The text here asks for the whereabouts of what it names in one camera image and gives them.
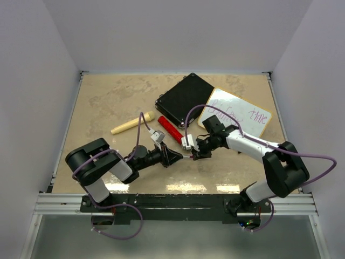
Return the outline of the yellow framed whiteboard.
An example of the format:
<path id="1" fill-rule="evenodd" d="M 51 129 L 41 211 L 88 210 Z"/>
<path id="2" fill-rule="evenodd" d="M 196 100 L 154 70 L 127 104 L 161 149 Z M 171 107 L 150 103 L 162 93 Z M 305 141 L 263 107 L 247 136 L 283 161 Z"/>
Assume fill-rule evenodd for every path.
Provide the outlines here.
<path id="1" fill-rule="evenodd" d="M 260 137 L 272 119 L 272 113 L 236 95 L 215 88 L 199 117 L 198 125 L 212 115 L 216 115 L 224 126 L 235 125 L 238 121 L 244 132 Z"/>

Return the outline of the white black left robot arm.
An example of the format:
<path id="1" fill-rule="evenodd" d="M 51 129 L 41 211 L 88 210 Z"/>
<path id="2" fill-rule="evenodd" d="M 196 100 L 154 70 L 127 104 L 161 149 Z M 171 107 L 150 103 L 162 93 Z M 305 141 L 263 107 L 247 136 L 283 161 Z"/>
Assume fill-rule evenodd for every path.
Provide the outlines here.
<path id="1" fill-rule="evenodd" d="M 104 138 L 99 138 L 71 151 L 65 162 L 72 171 L 72 178 L 93 199 L 93 206 L 105 212 L 112 205 L 111 193 L 102 179 L 107 172 L 122 183 L 129 184 L 140 176 L 142 169 L 158 163 L 167 168 L 183 158 L 182 154 L 172 151 L 163 142 L 155 144 L 151 151 L 137 145 L 128 156 L 122 157 L 110 148 Z"/>

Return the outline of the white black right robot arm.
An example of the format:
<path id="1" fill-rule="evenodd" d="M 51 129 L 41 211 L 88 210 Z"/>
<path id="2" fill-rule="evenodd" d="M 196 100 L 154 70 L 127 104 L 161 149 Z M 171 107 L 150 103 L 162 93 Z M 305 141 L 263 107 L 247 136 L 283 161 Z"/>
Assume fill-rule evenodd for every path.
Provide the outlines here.
<path id="1" fill-rule="evenodd" d="M 244 211 L 254 211 L 260 201 L 270 197 L 284 198 L 309 180 L 309 172 L 292 143 L 264 142 L 241 132 L 238 126 L 224 126 L 215 115 L 204 120 L 203 125 L 208 137 L 197 138 L 191 144 L 194 160 L 210 158 L 212 151 L 224 147 L 246 154 L 264 167 L 266 179 L 240 192 L 240 206 Z"/>

